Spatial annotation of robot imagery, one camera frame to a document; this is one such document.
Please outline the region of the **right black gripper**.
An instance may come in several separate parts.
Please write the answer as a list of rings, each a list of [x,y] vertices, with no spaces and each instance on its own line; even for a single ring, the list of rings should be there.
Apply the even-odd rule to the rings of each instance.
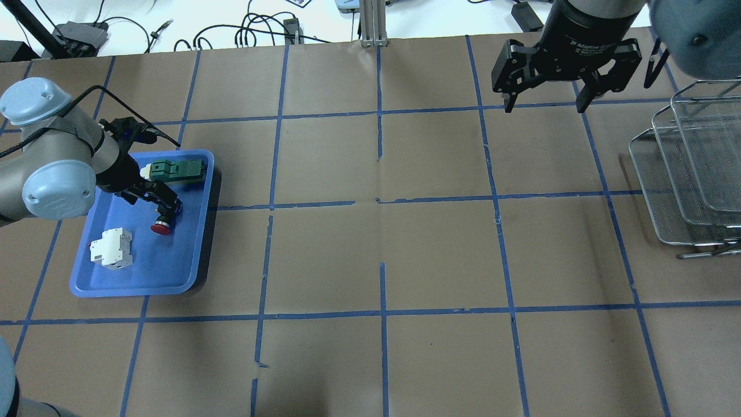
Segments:
[[[507,40],[491,71],[492,90],[502,93],[505,113],[512,113],[519,93],[545,82],[581,79],[579,114],[603,93],[624,90],[641,61],[638,40],[626,37],[636,17],[551,12],[534,45]]]

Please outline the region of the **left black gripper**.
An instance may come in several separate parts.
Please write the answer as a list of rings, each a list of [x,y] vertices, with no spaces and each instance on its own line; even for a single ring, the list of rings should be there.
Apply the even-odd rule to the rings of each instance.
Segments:
[[[146,122],[138,122],[134,117],[114,119],[109,122],[100,119],[104,132],[118,145],[119,154],[108,169],[96,174],[96,185],[103,192],[114,193],[130,205],[138,199],[157,203],[158,222],[174,224],[182,211],[182,201],[172,188],[161,181],[149,181],[140,176],[140,166],[129,154],[133,144],[154,144],[159,137],[166,135],[157,127]]]

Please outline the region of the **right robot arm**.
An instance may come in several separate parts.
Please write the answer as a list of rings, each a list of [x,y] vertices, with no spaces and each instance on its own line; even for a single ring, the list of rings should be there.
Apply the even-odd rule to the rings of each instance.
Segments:
[[[626,34],[643,7],[657,44],[665,46],[648,67],[645,87],[669,57],[696,79],[739,76],[738,1],[555,1],[534,46],[514,39],[502,46],[491,82],[505,111],[522,92],[545,82],[582,80],[580,113],[606,92],[624,90],[641,61],[638,40]]]

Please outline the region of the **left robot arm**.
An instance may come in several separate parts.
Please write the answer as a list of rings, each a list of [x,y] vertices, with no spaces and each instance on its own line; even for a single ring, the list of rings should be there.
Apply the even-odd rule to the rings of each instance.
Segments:
[[[167,134],[135,110],[110,122],[93,119],[79,104],[98,90],[109,95],[93,85],[72,98],[52,80],[32,77],[2,93],[2,115],[21,130],[21,142],[2,151],[3,226],[27,217],[80,217],[101,191],[130,205],[154,203],[154,231],[172,230],[182,201],[161,180],[142,177],[129,153],[134,143],[153,144]]]

